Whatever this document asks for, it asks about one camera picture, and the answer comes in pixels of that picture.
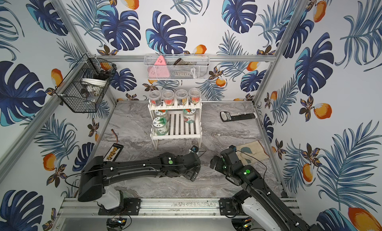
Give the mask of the white slatted wooden shelf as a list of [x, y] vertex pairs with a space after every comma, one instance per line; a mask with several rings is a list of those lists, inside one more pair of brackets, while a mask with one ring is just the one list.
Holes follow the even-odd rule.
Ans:
[[[193, 104], [188, 101], [186, 105], [179, 105], [178, 101], [174, 101], [173, 106], [161, 104], [160, 106], [148, 105], [150, 116], [155, 120], [155, 112], [166, 110], [169, 116], [167, 124], [164, 127], [152, 126], [150, 138], [155, 149], [158, 147], [160, 140], [170, 139], [197, 139], [198, 147], [202, 145], [202, 102]], [[186, 122], [184, 110], [195, 111], [192, 123]]]

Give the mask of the clear seed container dark seeds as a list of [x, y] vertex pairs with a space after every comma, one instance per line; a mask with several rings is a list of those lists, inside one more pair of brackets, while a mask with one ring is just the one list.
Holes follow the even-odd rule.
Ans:
[[185, 106], [188, 104], [188, 92], [184, 89], [177, 90], [175, 97], [179, 106]]

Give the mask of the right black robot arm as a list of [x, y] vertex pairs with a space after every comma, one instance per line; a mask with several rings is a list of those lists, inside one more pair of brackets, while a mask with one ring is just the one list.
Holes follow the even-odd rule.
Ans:
[[223, 174], [232, 184], [242, 188], [232, 197], [232, 205], [237, 215], [246, 214], [266, 231], [321, 231], [319, 225], [309, 225], [297, 216], [269, 188], [265, 179], [251, 165], [243, 165], [231, 145], [214, 156], [210, 168]]

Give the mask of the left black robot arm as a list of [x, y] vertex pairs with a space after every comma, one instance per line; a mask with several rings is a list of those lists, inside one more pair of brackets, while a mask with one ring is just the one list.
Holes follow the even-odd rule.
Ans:
[[78, 201], [95, 201], [105, 194], [105, 187], [142, 177], [185, 177], [195, 181], [201, 170], [201, 160], [194, 153], [174, 155], [162, 153], [150, 159], [135, 161], [104, 161], [96, 156], [81, 171]]

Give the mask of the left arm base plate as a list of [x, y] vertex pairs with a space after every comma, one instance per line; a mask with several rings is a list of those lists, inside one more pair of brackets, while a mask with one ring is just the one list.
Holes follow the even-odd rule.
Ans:
[[141, 208], [141, 199], [125, 197], [123, 192], [120, 193], [120, 204], [116, 208], [107, 210], [104, 205], [99, 205], [99, 216], [138, 216]]

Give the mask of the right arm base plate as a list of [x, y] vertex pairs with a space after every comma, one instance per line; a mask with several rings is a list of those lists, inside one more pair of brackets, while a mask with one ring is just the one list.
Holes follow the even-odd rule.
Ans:
[[260, 196], [262, 193], [264, 193], [264, 191], [259, 189], [254, 189], [249, 192], [241, 190], [231, 198], [220, 198], [218, 202], [220, 215], [230, 219], [244, 215], [254, 218], [260, 214], [261, 211], [259, 202], [255, 196]]

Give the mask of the jar with green tree lid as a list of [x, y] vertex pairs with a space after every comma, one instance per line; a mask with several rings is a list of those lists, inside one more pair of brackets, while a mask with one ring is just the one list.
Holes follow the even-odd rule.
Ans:
[[156, 135], [167, 135], [169, 130], [168, 121], [164, 117], [156, 117], [152, 122], [153, 131]]

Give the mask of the clear seed container front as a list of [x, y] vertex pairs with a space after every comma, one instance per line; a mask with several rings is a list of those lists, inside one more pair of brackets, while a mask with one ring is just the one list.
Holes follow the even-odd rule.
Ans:
[[172, 90], [162, 92], [162, 98], [166, 106], [173, 106], [175, 103], [175, 93]]

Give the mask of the clear seed container red label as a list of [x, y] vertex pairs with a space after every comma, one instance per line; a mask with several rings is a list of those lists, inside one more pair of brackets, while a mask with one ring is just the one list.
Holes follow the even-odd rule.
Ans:
[[189, 97], [191, 99], [191, 103], [198, 104], [201, 101], [201, 91], [197, 88], [191, 88], [189, 90]]

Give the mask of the jar with tomato lid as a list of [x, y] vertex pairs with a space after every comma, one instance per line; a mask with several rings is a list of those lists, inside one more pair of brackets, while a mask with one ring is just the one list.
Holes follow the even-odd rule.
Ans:
[[167, 110], [154, 110], [155, 117], [165, 118], [167, 121], [169, 120], [169, 112]]

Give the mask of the jar with strawberry lid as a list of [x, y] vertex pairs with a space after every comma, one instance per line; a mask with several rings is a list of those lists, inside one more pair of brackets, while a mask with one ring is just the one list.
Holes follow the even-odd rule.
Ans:
[[184, 109], [183, 110], [184, 122], [188, 124], [194, 123], [196, 120], [196, 114], [197, 114], [196, 109]]

